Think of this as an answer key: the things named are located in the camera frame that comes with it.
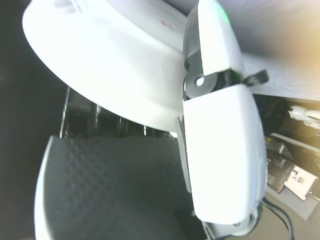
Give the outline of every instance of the textured black panel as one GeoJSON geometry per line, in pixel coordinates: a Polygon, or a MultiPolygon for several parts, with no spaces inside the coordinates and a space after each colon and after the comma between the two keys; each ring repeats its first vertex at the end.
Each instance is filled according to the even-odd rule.
{"type": "Polygon", "coordinates": [[[54,139],[44,177],[55,240],[183,240],[174,211],[192,208],[176,140],[54,139]]]}

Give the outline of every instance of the gray cable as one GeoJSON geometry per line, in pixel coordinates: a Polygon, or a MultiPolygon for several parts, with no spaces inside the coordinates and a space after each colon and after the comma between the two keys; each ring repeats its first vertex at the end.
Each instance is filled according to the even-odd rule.
{"type": "Polygon", "coordinates": [[[287,222],[288,240],[295,240],[294,230],[293,230],[292,223],[291,223],[291,220],[290,220],[290,217],[288,216],[288,214],[282,208],[273,204],[265,197],[262,199],[262,204],[265,205],[268,209],[272,210],[272,212],[275,212],[279,217],[281,217],[284,221],[287,222]]]}

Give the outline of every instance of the dark surface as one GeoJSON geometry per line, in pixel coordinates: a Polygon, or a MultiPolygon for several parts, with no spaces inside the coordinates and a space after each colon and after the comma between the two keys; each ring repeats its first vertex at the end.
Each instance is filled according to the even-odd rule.
{"type": "Polygon", "coordinates": [[[175,212],[193,205],[177,140],[54,138],[47,159],[44,214],[54,240],[186,239],[175,212]]]}
{"type": "Polygon", "coordinates": [[[22,30],[24,0],[0,1],[0,239],[34,235],[34,194],[49,136],[58,134],[66,86],[22,30]]]}

